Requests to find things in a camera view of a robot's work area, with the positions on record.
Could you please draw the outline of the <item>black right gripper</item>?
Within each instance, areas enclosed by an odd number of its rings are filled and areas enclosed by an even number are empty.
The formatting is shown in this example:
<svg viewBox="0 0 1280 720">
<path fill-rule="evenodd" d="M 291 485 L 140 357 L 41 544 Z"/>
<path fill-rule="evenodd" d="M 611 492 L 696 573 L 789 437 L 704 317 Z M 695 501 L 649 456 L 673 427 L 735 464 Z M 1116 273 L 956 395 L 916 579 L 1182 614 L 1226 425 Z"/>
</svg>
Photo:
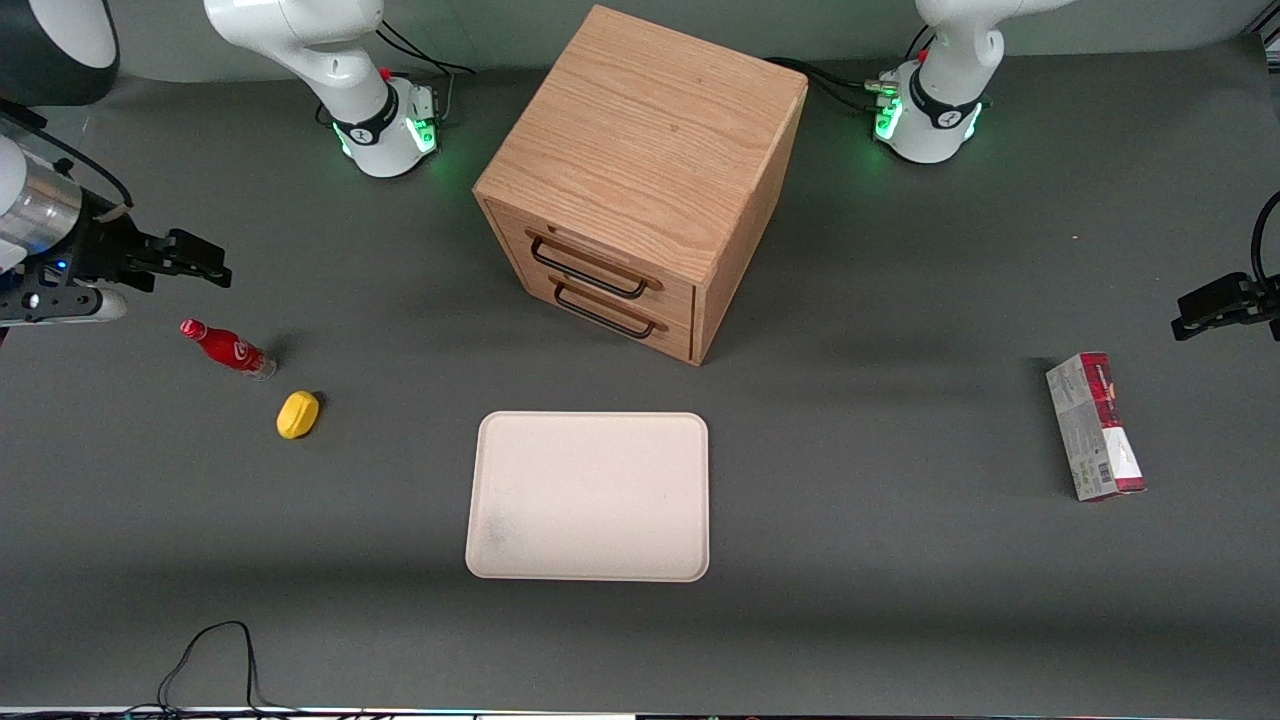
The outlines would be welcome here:
<svg viewBox="0 0 1280 720">
<path fill-rule="evenodd" d="M 41 220 L 3 215 L 3 241 L 27 251 L 3 273 L 4 323 L 105 323 L 124 316 L 123 295 L 104 283 L 148 293 L 155 275 L 192 277 L 221 288 L 233 281 L 225 250 L 188 231 L 168 231 L 164 245 L 125 217 L 108 223 L 82 218 L 69 234 L 36 252 L 49 231 Z"/>
</svg>

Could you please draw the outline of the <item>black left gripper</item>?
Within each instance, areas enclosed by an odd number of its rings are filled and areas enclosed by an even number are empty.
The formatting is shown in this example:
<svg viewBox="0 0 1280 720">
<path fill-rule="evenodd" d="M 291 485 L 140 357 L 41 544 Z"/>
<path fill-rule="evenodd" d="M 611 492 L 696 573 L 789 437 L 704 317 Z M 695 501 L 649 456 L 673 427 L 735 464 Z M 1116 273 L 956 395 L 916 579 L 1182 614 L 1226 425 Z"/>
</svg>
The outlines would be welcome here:
<svg viewBox="0 0 1280 720">
<path fill-rule="evenodd" d="M 1206 331 L 1265 323 L 1275 342 L 1279 329 L 1279 274 L 1261 281 L 1234 272 L 1211 281 L 1178 300 L 1179 315 L 1171 322 L 1178 342 Z"/>
</svg>

